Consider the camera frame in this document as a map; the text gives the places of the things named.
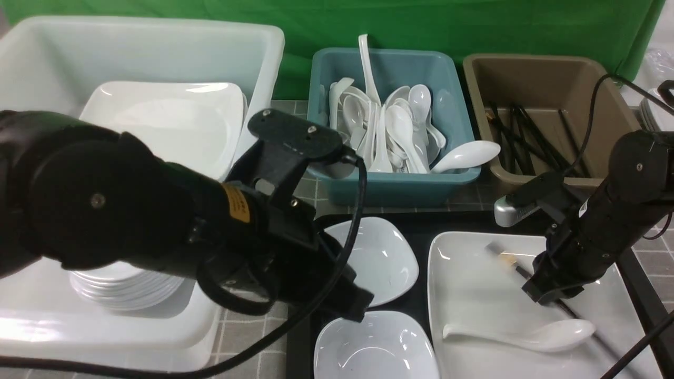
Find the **white square plate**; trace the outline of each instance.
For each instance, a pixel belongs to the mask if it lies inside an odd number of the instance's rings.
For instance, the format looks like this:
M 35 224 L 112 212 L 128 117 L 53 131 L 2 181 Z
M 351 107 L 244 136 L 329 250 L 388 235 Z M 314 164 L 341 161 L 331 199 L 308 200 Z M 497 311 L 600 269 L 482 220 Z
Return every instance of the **white square plate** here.
M 431 244 L 429 321 L 443 378 L 600 378 L 615 359 L 594 340 L 562 353 L 536 353 L 470 338 L 443 342 L 442 328 L 448 323 L 517 332 L 567 318 L 561 310 L 529 299 L 521 290 L 524 279 L 485 249 L 492 241 L 516 254 L 529 271 L 534 257 L 545 249 L 544 237 L 467 232 L 442 233 Z M 577 297 L 565 301 L 593 322 L 620 354 L 644 336 L 615 265 Z M 652 351 L 646 348 L 617 378 L 655 379 L 662 375 Z
M 159 158 L 221 180 L 234 159 L 245 107 L 232 83 L 108 82 L 80 119 L 129 132 Z

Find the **screw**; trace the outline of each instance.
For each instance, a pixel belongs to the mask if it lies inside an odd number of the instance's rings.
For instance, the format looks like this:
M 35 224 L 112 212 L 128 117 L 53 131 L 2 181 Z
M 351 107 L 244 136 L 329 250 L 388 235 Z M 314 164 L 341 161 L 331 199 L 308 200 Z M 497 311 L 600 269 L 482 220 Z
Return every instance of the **screw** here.
M 91 196 L 91 207 L 93 209 L 101 209 L 105 206 L 105 196 L 101 194 L 93 194 Z

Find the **black cable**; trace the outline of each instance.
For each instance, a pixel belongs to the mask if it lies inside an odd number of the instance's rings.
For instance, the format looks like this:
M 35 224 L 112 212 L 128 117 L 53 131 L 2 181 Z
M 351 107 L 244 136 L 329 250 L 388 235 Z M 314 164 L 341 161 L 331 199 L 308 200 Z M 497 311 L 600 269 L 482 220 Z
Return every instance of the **black cable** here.
M 609 368 L 608 371 L 606 371 L 606 374 L 604 374 L 601 379 L 613 379 L 615 378 L 622 369 L 624 369 L 630 362 L 636 358 L 639 353 L 642 352 L 647 346 L 650 345 L 650 343 L 657 338 L 662 332 L 665 331 L 672 323 L 674 322 L 674 311 L 669 312 L 669 315 L 662 321 L 660 321 L 660 324 L 657 324 L 653 329 L 651 329 L 648 334 L 643 336 L 637 342 L 625 355 L 622 356 L 622 358 L 618 359 L 617 362 L 613 365 L 613 367 Z
M 176 373 L 160 373 L 149 372 L 143 370 L 130 370 L 126 368 L 116 368 L 112 366 L 94 365 L 89 363 L 80 363 L 74 361 L 62 361 L 58 359 L 36 359 L 36 358 L 21 358 L 21 357 L 0 357 L 0 367 L 11 368 L 30 368 L 33 370 L 53 370 L 53 371 L 68 371 L 78 372 L 82 374 L 114 376 L 117 378 L 138 379 L 138 378 L 162 378 L 162 379 L 206 379 L 211 376 L 220 374 L 227 370 L 242 364 L 251 359 L 267 346 L 276 342 L 283 337 L 287 332 L 294 328 L 297 324 L 302 322 L 306 317 L 311 315 L 321 305 L 323 300 L 330 294 L 332 288 L 335 286 L 339 278 L 342 276 L 342 271 L 346 267 L 348 258 L 351 255 L 351 250 L 356 242 L 358 228 L 363 217 L 363 208 L 365 207 L 365 190 L 367 189 L 367 170 L 363 159 L 355 154 L 346 155 L 342 161 L 349 163 L 358 168 L 358 191 L 356 193 L 356 210 L 351 218 L 351 226 L 348 230 L 348 236 L 344 247 L 337 255 L 334 270 L 326 281 L 323 288 L 314 296 L 314 298 L 295 312 L 288 320 L 281 324 L 278 328 L 272 330 L 269 334 L 262 337 L 260 340 L 250 345 L 246 350 L 236 354 L 230 359 L 220 362 L 216 365 L 202 368 L 192 372 L 176 372 Z
M 605 74 L 599 78 L 599 80 L 596 81 L 596 84 L 594 85 L 594 90 L 592 90 L 592 97 L 590 98 L 590 115 L 588 117 L 588 127 L 587 130 L 585 131 L 585 138 L 583 139 L 583 143 L 580 147 L 580 151 L 578 155 L 576 156 L 576 159 L 574 162 L 567 167 L 567 169 L 564 171 L 564 175 L 568 172 L 570 172 L 575 166 L 577 166 L 580 161 L 582 160 L 583 154 L 585 153 L 585 150 L 587 149 L 588 142 L 590 141 L 590 133 L 592 131 L 592 121 L 594 119 L 594 108 L 596 104 L 596 96 L 597 93 L 599 92 L 599 87 L 601 84 L 604 82 L 604 80 L 612 78 L 614 80 L 617 80 L 618 82 L 621 82 L 622 84 L 630 87 L 632 90 L 635 90 L 638 94 L 642 95 L 643 97 L 647 98 L 649 101 L 655 103 L 658 105 L 658 107 L 664 109 L 666 112 L 668 112 L 670 115 L 674 116 L 674 109 L 669 107 L 667 104 L 665 104 L 663 101 L 661 101 L 659 98 L 651 95 L 648 93 L 648 91 L 645 91 L 641 89 L 639 86 L 635 85 L 631 81 L 623 78 L 620 75 L 617 74 Z M 670 213 L 669 216 L 667 217 L 667 222 L 665 223 L 665 227 L 663 227 L 663 230 L 655 235 L 654 237 L 647 237 L 647 239 L 656 239 L 660 237 L 664 232 L 667 230 L 669 227 L 669 223 L 671 222 L 672 214 Z M 665 329 L 667 329 L 672 323 L 674 322 L 674 311 L 672 311 L 660 324 L 657 324 L 650 332 L 648 332 L 643 338 L 641 338 L 625 355 L 623 355 L 618 361 L 611 367 L 604 376 L 601 377 L 601 379 L 613 379 L 622 369 L 627 367 L 627 365 L 637 356 L 639 353 L 641 353 L 642 350 L 644 350 L 647 346 L 650 345 L 650 343 L 657 338 Z
M 654 102 L 655 104 L 658 105 L 658 107 L 666 110 L 670 115 L 674 116 L 674 109 L 670 108 L 665 104 L 662 100 L 659 98 L 651 95 L 648 93 L 648 91 L 645 91 L 641 89 L 639 86 L 636 84 L 632 83 L 631 81 L 623 78 L 620 75 L 617 74 L 605 74 L 599 80 L 596 81 L 596 84 L 594 85 L 594 90 L 592 90 L 592 97 L 590 98 L 590 116 L 588 117 L 588 127 L 585 130 L 585 138 L 583 139 L 583 143 L 580 146 L 580 151 L 578 155 L 576 156 L 576 160 L 564 170 L 564 176 L 566 176 L 571 170 L 574 169 L 574 167 L 578 166 L 580 163 L 580 160 L 583 157 L 583 154 L 585 153 L 585 150 L 588 147 L 588 142 L 590 141 L 590 132 L 592 131 L 592 121 L 594 120 L 594 106 L 596 104 L 596 95 L 597 92 L 599 92 L 599 87 L 601 84 L 604 82 L 604 80 L 612 78 L 614 80 L 617 80 L 618 82 L 621 82 L 622 84 L 625 84 L 626 86 L 630 87 L 632 90 L 635 90 L 638 94 L 642 95 L 643 97 L 647 98 L 649 101 Z
M 653 237 L 643 236 L 642 238 L 652 241 L 654 239 L 658 239 L 658 238 L 662 237 L 663 234 L 665 234 L 665 232 L 669 228 L 669 223 L 671 223 L 671 222 L 672 222 L 672 212 L 670 212 L 669 216 L 667 216 L 667 221 L 665 221 L 665 226 L 663 227 L 663 230 L 659 231 L 658 234 L 654 235 Z

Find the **stack of white plates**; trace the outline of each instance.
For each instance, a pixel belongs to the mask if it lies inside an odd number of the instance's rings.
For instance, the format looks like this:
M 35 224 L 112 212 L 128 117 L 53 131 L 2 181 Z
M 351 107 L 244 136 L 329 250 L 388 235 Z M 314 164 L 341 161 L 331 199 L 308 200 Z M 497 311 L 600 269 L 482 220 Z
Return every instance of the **stack of white plates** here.
M 159 304 L 182 282 L 183 278 L 142 270 L 124 262 L 70 274 L 70 284 L 82 299 L 116 311 L 140 310 Z
M 662 97 L 655 88 L 649 90 L 648 93 L 662 100 Z M 674 116 L 654 102 L 644 98 L 639 105 L 639 110 L 641 111 L 642 121 L 646 129 L 652 132 L 674 132 Z

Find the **white dish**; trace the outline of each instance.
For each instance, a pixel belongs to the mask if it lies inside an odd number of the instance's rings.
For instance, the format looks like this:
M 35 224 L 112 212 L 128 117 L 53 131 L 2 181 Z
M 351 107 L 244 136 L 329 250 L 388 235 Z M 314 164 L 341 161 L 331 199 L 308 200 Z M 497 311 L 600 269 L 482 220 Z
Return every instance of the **white dish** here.
M 655 88 L 648 90 L 648 93 L 662 100 Z M 656 132 L 674 132 L 674 116 L 647 99 L 643 101 L 645 102 L 647 117 L 650 117 L 649 124 L 654 123 L 654 125 L 649 126 Z
M 350 221 L 326 228 L 344 245 Z M 374 294 L 371 307 L 395 300 L 409 291 L 419 277 L 419 263 L 410 244 L 395 225 L 379 217 L 365 217 L 348 264 L 356 272 L 354 283 Z
M 79 282 L 75 276 L 70 277 L 73 288 L 84 295 L 97 298 L 101 301 L 126 301 L 147 296 L 160 288 L 173 283 L 181 282 L 183 278 L 159 276 L 149 281 L 146 285 L 128 287 L 120 291 L 101 291 L 85 283 Z
M 480 339 L 443 342 L 445 324 L 519 332 L 566 319 L 557 308 L 534 303 L 521 290 L 524 279 L 485 247 L 497 241 L 532 270 L 545 238 L 447 232 L 431 244 L 428 261 L 429 319 L 438 366 L 444 378 L 597 379 L 614 363 L 594 340 L 564 353 L 535 353 Z M 567 304 L 619 353 L 644 336 L 639 318 L 615 266 Z M 628 366 L 643 379 L 662 378 L 650 348 Z M 617 378 L 636 379 L 623 371 Z
M 234 159 L 244 108 L 232 83 L 108 82 L 80 119 L 129 132 L 159 158 L 220 179 Z
M 142 268 L 134 267 L 126 262 L 115 262 L 108 266 L 97 268 L 96 270 L 75 271 L 76 275 L 96 282 L 120 282 L 128 281 L 134 277 L 148 274 L 149 272 Z
M 158 281 L 166 280 L 169 278 L 169 275 L 159 274 L 155 272 L 155 275 L 144 275 L 142 278 L 120 282 L 120 283 L 97 283 L 94 281 L 88 281 L 82 277 L 76 275 L 74 272 L 71 273 L 71 279 L 77 281 L 83 287 L 89 289 L 90 291 L 100 293 L 101 295 L 105 294 L 122 294 L 136 291 L 139 287 L 148 287 L 152 286 Z
M 153 287 L 139 288 L 139 291 L 124 295 L 100 296 L 87 292 L 79 283 L 71 277 L 71 285 L 75 292 L 84 299 L 110 310 L 141 310 L 152 307 L 168 299 L 183 282 L 182 278 L 165 280 Z
M 439 379 L 431 343 L 410 316 L 366 312 L 361 323 L 338 318 L 321 331 L 315 379 Z

